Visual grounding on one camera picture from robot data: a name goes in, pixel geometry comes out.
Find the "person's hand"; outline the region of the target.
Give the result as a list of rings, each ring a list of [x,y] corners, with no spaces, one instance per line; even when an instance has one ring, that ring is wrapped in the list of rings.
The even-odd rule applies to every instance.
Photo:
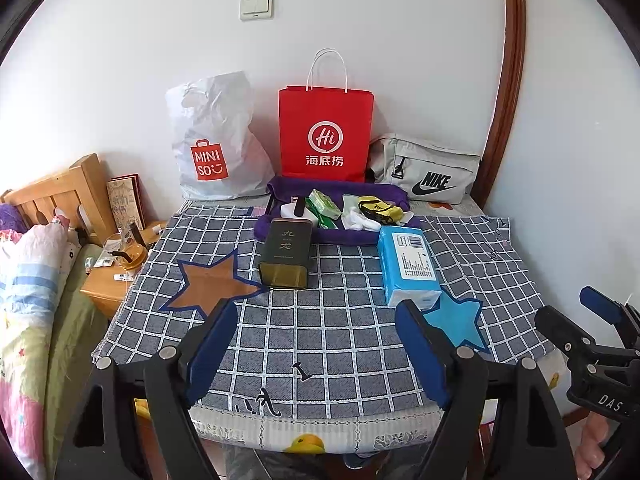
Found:
[[[604,462],[601,444],[608,438],[608,420],[591,412],[582,427],[580,442],[574,454],[578,480],[588,480]]]

